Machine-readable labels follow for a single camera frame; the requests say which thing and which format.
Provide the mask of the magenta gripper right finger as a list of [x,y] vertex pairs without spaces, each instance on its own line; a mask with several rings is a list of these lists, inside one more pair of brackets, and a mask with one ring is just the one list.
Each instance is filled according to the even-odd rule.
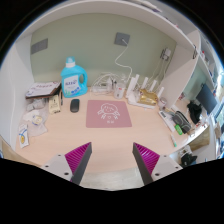
[[133,144],[133,155],[145,185],[182,169],[169,155],[159,155],[138,143]]

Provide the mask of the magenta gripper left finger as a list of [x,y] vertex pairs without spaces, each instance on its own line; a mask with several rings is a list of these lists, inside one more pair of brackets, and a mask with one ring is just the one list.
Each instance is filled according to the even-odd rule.
[[92,154],[92,144],[86,143],[66,154],[57,154],[41,168],[79,185]]

